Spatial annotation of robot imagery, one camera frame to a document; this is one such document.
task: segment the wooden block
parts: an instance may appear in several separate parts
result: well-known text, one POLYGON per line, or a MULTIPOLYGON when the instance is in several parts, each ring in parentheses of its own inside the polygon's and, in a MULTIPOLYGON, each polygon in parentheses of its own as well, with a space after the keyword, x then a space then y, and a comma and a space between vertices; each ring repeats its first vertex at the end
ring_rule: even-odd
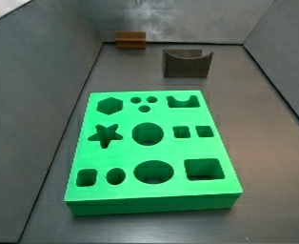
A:
POLYGON ((144 31, 117 31, 116 42, 119 49, 144 49, 147 33, 144 31))

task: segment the green foam tray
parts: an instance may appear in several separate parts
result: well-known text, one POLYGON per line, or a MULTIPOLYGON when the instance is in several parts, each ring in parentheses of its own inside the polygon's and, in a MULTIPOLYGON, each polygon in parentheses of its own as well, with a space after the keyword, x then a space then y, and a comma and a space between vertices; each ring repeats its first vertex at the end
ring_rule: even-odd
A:
POLYGON ((75 215, 230 208, 242 193, 200 91, 91 94, 65 194, 75 215))

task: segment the gray tabletop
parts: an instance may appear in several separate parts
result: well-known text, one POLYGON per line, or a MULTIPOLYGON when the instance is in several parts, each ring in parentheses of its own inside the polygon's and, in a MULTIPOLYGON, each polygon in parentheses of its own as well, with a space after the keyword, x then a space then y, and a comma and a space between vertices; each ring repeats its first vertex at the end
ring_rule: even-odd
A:
POLYGON ((21 242, 299 242, 299 121, 243 47, 104 45, 21 242), (213 51, 208 79, 164 79, 163 49, 213 51), (230 210, 75 217, 64 194, 89 93, 152 90, 203 91, 244 194, 230 210))

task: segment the dark gray block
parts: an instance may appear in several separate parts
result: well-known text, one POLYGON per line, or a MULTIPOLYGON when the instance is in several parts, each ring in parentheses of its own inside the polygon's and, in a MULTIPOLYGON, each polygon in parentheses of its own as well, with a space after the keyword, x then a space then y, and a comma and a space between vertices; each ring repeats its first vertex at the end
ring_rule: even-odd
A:
POLYGON ((16 242, 101 47, 65 0, 0 20, 0 242, 16 242))
POLYGON ((244 44, 299 115, 299 0, 279 0, 244 44))
POLYGON ((243 44, 274 0, 72 0, 104 41, 145 31, 149 42, 243 44))
POLYGON ((299 121, 243 47, 104 45, 21 243, 137 242, 299 242, 299 121), (164 49, 213 51, 208 79, 172 85, 163 77, 164 49), (64 195, 89 93, 155 90, 203 91, 244 194, 231 210, 75 217, 64 195))
POLYGON ((207 79, 212 56, 201 50, 164 50, 164 77, 207 79))

